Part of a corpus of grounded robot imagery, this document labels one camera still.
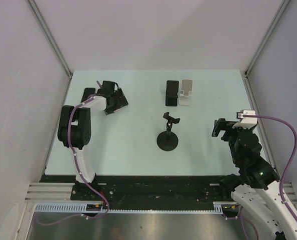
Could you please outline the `blue phone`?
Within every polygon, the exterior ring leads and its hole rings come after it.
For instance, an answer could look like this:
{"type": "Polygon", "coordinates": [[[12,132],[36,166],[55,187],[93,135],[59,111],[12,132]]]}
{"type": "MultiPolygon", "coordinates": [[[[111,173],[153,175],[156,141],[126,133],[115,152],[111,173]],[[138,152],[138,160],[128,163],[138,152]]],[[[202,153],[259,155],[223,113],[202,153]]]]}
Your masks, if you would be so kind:
{"type": "Polygon", "coordinates": [[[96,93],[96,89],[94,87],[87,87],[83,91],[83,95],[81,98],[81,103],[88,100],[91,96],[93,96],[96,93]]]}

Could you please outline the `white phone stand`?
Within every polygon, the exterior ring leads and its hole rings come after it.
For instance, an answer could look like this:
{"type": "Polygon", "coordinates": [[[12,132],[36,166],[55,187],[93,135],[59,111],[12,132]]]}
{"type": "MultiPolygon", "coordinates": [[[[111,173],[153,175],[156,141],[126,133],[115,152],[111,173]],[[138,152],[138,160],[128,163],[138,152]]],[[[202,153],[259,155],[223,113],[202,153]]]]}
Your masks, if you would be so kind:
{"type": "Polygon", "coordinates": [[[182,79],[179,89],[178,103],[181,106],[190,106],[193,96],[193,81],[191,79],[182,79]]]}

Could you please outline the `black round phone stand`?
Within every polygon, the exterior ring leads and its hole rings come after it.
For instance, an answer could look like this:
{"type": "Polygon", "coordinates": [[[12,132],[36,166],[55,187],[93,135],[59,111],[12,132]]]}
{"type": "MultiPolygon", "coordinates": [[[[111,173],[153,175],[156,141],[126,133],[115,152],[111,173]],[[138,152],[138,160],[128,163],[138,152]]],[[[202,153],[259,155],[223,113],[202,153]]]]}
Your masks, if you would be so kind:
{"type": "Polygon", "coordinates": [[[179,144],[178,136],[172,132],[173,124],[178,124],[180,118],[170,116],[169,112],[163,114],[163,118],[167,120],[166,130],[162,131],[156,138],[158,147],[166,152],[173,151],[179,144]]]}

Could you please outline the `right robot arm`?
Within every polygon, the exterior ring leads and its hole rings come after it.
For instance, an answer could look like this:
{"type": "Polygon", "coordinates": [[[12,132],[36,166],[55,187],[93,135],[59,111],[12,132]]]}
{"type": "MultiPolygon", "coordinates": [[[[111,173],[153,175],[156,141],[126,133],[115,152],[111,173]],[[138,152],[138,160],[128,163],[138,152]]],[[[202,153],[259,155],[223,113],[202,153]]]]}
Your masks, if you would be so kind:
{"type": "Polygon", "coordinates": [[[282,180],[261,156],[262,146],[253,132],[257,121],[215,120],[212,137],[220,131],[228,143],[239,174],[227,175],[219,183],[219,195],[234,200],[260,222],[275,240],[297,240],[297,210],[283,189],[282,180]]]}

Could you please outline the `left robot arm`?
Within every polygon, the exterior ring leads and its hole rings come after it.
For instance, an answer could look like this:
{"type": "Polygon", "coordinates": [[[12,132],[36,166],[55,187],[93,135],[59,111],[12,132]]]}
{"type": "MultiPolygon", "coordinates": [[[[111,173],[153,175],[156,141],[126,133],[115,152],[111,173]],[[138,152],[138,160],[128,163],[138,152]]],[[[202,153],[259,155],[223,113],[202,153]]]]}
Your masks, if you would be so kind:
{"type": "Polygon", "coordinates": [[[84,154],[92,137],[92,117],[98,113],[110,115],[129,105],[117,82],[104,80],[98,86],[98,89],[85,88],[81,101],[76,106],[64,105],[61,108],[57,130],[58,140],[72,152],[75,179],[84,184],[81,193],[88,200],[95,199],[99,194],[99,187],[92,183],[96,173],[91,158],[84,154]]]}

